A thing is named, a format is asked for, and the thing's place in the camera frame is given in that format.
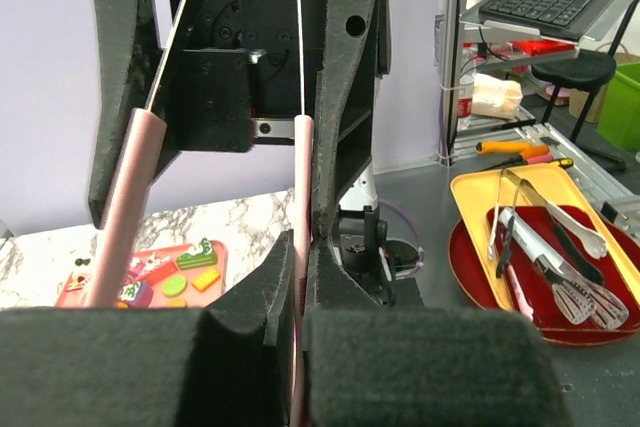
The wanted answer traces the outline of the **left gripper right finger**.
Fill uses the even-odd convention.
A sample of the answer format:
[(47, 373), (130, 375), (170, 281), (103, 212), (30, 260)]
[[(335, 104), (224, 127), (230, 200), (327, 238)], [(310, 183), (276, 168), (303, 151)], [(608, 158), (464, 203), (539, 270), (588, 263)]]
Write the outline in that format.
[(347, 280), (332, 245), (309, 252), (305, 426), (568, 426), (548, 348), (523, 316), (384, 309), (318, 298)]

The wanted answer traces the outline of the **pink-handled metal tongs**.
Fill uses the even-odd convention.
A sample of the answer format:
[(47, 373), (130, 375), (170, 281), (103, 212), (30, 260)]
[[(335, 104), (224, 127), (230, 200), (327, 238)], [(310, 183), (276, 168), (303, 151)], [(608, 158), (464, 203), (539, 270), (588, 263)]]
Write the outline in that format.
[[(167, 129), (153, 109), (159, 105), (175, 72), (178, 56), (188, 43), (198, 4), (199, 0), (180, 1), (169, 43), (160, 58), (145, 104), (132, 109), (127, 122), (100, 218), (102, 239), (97, 250), (95, 274), (85, 297), (89, 307), (112, 307), (117, 301)], [(293, 260), (289, 287), (293, 302), (290, 349), (293, 373), (289, 423), (308, 426), (311, 422), (305, 399), (306, 368), (301, 342), (311, 244), (309, 202), (313, 121), (306, 114), (295, 118), (294, 140)]]

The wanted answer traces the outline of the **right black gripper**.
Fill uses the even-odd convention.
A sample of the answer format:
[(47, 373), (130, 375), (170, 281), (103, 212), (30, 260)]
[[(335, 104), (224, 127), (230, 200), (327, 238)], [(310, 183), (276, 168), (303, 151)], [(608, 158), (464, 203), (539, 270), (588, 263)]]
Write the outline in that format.
[[(170, 0), (173, 26), (181, 0)], [(88, 207), (103, 223), (131, 111), (160, 59), (153, 0), (94, 0), (101, 112)], [(329, 237), (338, 204), (371, 159), (375, 91), (390, 69), (389, 0), (199, 0), (161, 97), (182, 151), (290, 144), (315, 123), (312, 233)]]

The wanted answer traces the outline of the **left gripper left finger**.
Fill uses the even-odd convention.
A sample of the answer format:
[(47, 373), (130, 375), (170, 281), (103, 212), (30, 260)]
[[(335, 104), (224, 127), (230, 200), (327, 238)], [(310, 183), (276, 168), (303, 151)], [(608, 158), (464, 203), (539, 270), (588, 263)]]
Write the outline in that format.
[(9, 309), (5, 426), (282, 426), (293, 235), (203, 308)]

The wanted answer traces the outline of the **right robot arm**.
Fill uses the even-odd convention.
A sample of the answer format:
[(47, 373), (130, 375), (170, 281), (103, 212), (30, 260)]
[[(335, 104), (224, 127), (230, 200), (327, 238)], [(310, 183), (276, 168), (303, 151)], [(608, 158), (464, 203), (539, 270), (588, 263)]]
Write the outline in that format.
[(371, 164), (375, 88), (390, 70), (389, 0), (94, 0), (101, 115), (88, 206), (102, 232), (86, 301), (124, 280), (152, 183), (183, 152), (295, 148), (298, 307), (336, 263), (380, 305), (402, 278), (375, 202), (348, 193)]

